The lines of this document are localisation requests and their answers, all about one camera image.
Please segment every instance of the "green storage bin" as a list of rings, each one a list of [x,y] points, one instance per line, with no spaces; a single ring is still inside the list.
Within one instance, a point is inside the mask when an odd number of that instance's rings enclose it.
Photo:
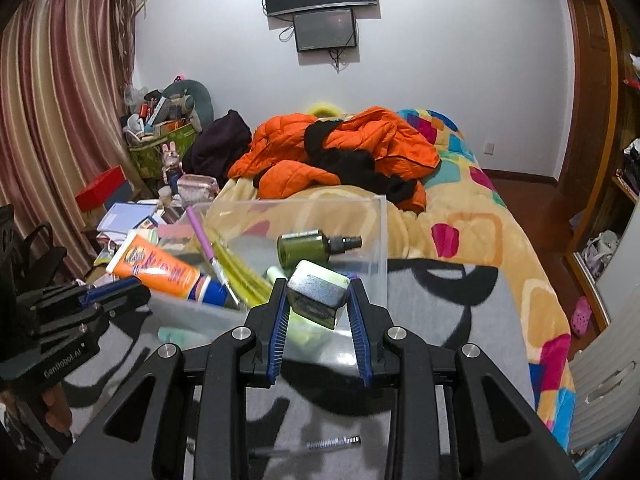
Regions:
[[[174,130],[165,136],[144,142],[138,146],[129,146],[129,156],[142,178],[162,178],[162,145],[175,142],[175,149],[183,158],[198,133],[191,123]]]

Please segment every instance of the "wooden floor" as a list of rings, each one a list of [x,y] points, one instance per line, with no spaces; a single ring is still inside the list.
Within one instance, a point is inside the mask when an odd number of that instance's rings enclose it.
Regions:
[[[577,212],[575,207],[551,184],[498,178],[492,178],[492,182],[511,214],[529,237],[569,319],[574,312],[575,302],[582,295],[564,261],[564,253],[572,238],[569,219]],[[595,339],[596,334],[592,317],[583,338],[577,338],[572,334],[569,361],[579,349],[586,348]]]

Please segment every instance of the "clear plastic box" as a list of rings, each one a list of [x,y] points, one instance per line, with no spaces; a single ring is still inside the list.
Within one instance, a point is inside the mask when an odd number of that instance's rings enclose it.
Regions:
[[[206,225],[212,226],[242,259],[263,274],[278,264],[276,239],[287,233],[321,229],[328,236],[361,236],[362,247],[332,256],[329,267],[356,274],[371,303],[386,307],[386,199],[318,198],[316,200],[215,200],[195,206]],[[188,222],[183,215],[178,223]],[[197,250],[194,242],[186,252]],[[152,293],[149,307],[163,325],[186,328],[212,340],[244,323],[246,313],[178,300]],[[285,358],[338,368],[357,374],[349,321],[344,312],[335,330],[292,317],[287,332]]]

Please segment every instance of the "orange jacket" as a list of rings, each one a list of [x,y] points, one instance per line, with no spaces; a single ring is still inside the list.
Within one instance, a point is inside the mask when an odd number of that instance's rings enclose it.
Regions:
[[[245,153],[229,170],[229,178],[253,178],[263,170],[258,197],[286,198],[313,184],[340,184],[337,175],[305,164],[306,128],[318,119],[305,114],[276,116],[258,127]],[[437,167],[440,157],[432,144],[396,113],[372,107],[343,121],[324,141],[325,148],[367,150],[376,161],[375,170],[403,180],[422,178]],[[398,207],[424,211],[426,194],[422,184],[411,200]]]

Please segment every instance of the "metal bolt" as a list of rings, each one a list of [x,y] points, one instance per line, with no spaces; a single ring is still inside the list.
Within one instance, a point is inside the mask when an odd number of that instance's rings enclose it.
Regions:
[[[246,326],[238,326],[234,329],[231,335],[234,339],[242,341],[242,339],[247,339],[251,335],[251,329]]]
[[[462,353],[467,357],[474,358],[480,355],[480,349],[473,343],[467,343],[462,347]]]
[[[177,352],[177,347],[175,345],[165,343],[158,349],[158,355],[167,359],[168,357],[172,357]]]
[[[386,331],[386,334],[391,339],[404,339],[406,337],[406,330],[401,326],[393,326]]]

